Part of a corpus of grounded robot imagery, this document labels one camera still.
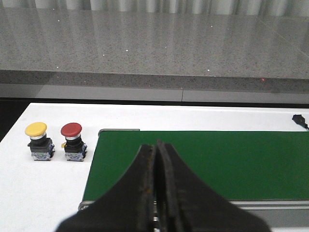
yellow button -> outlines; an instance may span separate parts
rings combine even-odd
[[[45,133],[47,125],[43,122],[35,122],[27,126],[25,133],[30,137],[40,136]]]

red button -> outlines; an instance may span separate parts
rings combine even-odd
[[[66,137],[75,137],[82,131],[82,126],[76,122],[68,123],[61,128],[61,134]]]

white table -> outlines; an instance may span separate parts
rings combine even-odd
[[[31,103],[0,143],[1,231],[52,232],[77,212],[100,129],[303,131],[292,121],[294,114],[309,119],[309,109]],[[47,124],[47,136],[55,144],[52,161],[33,161],[27,147],[30,140],[24,130],[37,121]],[[83,127],[82,139],[88,145],[84,162],[65,159],[60,129],[69,122]]]

green conveyor belt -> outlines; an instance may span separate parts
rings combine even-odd
[[[210,187],[229,200],[308,200],[309,132],[103,131],[84,201],[108,191],[141,144],[172,143]]]

